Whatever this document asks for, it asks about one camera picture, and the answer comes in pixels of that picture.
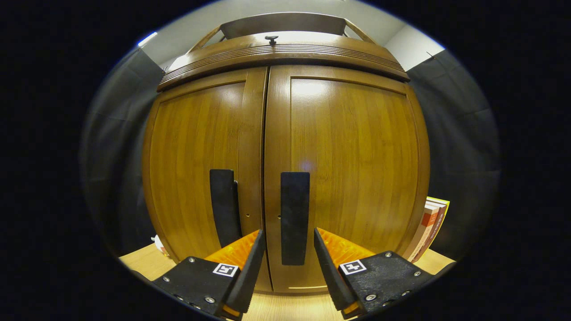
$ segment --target wooden door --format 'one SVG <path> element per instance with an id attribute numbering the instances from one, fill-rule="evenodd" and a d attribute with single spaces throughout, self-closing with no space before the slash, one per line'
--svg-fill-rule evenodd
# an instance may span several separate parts
<path id="1" fill-rule="evenodd" d="M 315 227 L 375 253 L 402 254 L 421 219 L 429 170 L 424 118 L 408 85 L 341 68 L 271 67 L 264 192 L 274 291 L 327 290 Z M 284 266 L 280 255 L 284 171 L 310 174 L 302 266 Z"/>
<path id="2" fill-rule="evenodd" d="M 202 78 L 162 93 L 151 109 L 142 160 L 145 198 L 153 226 L 176 262 L 220 249 L 211 169 L 234 170 L 242 235 L 263 225 L 267 72 L 260 67 Z M 272 291 L 266 263 L 256 289 Z"/>

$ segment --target stack of books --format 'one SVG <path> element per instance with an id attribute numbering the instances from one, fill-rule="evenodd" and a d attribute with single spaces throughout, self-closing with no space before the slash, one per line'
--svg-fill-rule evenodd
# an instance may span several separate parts
<path id="1" fill-rule="evenodd" d="M 448 212 L 450 202 L 447 200 L 427 197 L 424 205 L 424 214 L 419 227 L 408 248 L 403 253 L 403 258 L 414 263 L 418 261 L 432 244 L 438 234 L 442 222 Z"/>

